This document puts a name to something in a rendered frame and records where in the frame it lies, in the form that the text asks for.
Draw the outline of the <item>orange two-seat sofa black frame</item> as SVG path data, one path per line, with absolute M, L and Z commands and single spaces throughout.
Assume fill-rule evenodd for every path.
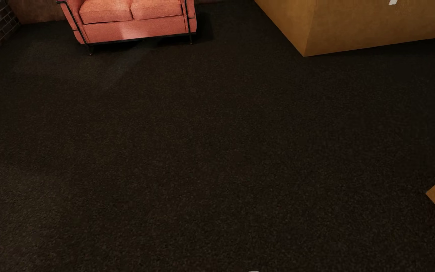
M 195 0 L 57 0 L 76 40 L 93 46 L 188 36 L 197 31 Z

